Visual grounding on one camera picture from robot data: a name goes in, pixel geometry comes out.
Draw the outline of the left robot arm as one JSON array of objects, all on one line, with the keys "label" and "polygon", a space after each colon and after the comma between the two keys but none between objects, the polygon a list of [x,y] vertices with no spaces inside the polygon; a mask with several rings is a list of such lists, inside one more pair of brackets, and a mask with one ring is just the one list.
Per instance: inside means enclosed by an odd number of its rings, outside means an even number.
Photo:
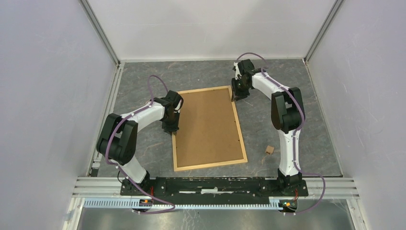
[{"label": "left robot arm", "polygon": [[148,125],[160,121],[164,132],[179,130],[180,109],[184,99],[170,90],[165,97],[154,98],[149,104],[126,114],[109,114],[99,135],[96,150],[105,157],[107,164],[117,166],[138,195],[150,190],[149,173],[135,157],[137,134]]}]

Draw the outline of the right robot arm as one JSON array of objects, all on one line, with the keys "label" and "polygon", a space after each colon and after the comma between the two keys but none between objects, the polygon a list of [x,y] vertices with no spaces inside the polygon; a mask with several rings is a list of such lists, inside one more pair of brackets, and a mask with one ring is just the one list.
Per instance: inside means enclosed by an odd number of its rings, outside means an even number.
[{"label": "right robot arm", "polygon": [[301,91],[255,68],[250,59],[235,61],[233,71],[232,101],[247,98],[251,89],[259,90],[271,100],[271,122],[278,131],[281,151],[276,188],[281,195],[288,196],[302,181],[298,163],[298,140],[305,121]]}]

